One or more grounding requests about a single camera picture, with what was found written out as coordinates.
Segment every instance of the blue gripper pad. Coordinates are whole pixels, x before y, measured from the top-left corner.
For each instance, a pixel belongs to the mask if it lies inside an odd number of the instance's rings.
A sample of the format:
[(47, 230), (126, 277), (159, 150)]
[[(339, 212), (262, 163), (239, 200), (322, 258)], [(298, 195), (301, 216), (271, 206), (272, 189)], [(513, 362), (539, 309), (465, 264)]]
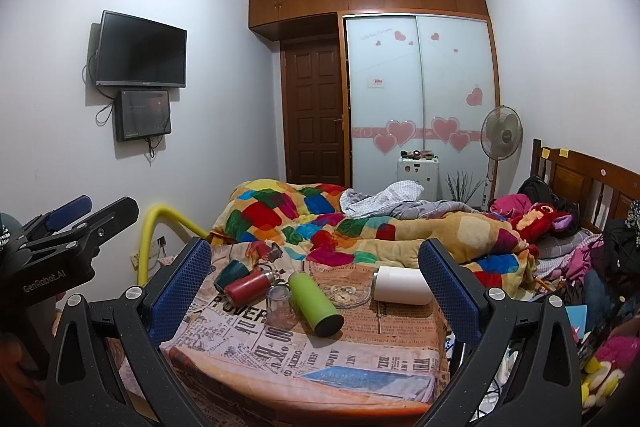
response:
[(418, 266), (455, 333), (456, 340), (472, 346), (479, 344), (482, 338), (481, 311), (456, 276), (455, 271), (468, 271), (475, 280), (474, 282), (469, 279), (470, 285), (475, 285), (474, 283), (479, 285), (476, 277), (467, 268), (458, 266), (437, 239), (424, 241), (420, 245)]
[(173, 263), (163, 266), (149, 281), (147, 326), (156, 347), (174, 337), (210, 268), (211, 245), (194, 237)]
[(49, 232), (59, 232), (82, 216), (86, 216), (91, 212), (92, 206), (89, 196), (80, 196), (52, 211), (45, 226)]

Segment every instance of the red thermos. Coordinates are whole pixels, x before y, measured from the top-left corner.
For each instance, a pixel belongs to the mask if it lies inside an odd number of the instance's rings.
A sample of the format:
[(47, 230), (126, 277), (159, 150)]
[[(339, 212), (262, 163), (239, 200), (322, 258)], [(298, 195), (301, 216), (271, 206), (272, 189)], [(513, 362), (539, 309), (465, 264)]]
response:
[(264, 297), (275, 281), (276, 276), (270, 269), (255, 267), (249, 275), (225, 287), (226, 298), (233, 306), (239, 308)]

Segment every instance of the yellow pipe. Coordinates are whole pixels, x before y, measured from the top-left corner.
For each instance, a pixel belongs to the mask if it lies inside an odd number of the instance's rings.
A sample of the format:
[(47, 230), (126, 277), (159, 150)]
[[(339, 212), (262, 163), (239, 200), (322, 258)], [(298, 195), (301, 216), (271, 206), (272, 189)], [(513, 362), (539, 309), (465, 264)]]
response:
[(156, 221), (158, 217), (169, 217), (177, 221), (185, 228), (191, 230), (195, 235), (206, 239), (209, 232), (205, 232), (201, 227), (196, 225), (191, 219), (187, 219), (180, 212), (177, 212), (166, 204), (156, 204), (145, 216), (145, 222), (142, 224), (142, 236), (140, 237), (140, 251), (138, 255), (138, 286), (144, 286), (148, 280), (149, 266), (149, 247), (151, 246), (151, 235), (154, 233)]

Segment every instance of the fan grille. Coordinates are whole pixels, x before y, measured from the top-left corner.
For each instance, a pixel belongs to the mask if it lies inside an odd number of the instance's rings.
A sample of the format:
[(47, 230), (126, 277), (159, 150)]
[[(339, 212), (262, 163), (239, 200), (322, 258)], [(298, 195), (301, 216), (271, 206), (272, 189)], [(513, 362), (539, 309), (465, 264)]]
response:
[(506, 105), (492, 110), (482, 124), (482, 149), (492, 160), (504, 160), (513, 155), (522, 141), (522, 122), (518, 114)]

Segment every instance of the power outlet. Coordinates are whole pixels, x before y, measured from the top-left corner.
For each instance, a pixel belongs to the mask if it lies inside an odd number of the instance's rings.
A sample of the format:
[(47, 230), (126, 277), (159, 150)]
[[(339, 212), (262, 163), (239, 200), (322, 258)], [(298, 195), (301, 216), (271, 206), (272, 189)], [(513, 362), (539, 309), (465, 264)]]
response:
[[(152, 241), (151, 245), (149, 245), (149, 260), (157, 259), (160, 256), (160, 252), (164, 245), (166, 245), (166, 239), (164, 238), (164, 235), (158, 237), (158, 239), (156, 239), (155, 241)], [(140, 264), (140, 250), (132, 253), (129, 258), (131, 260), (131, 264), (133, 265), (133, 269), (138, 270), (138, 264)]]

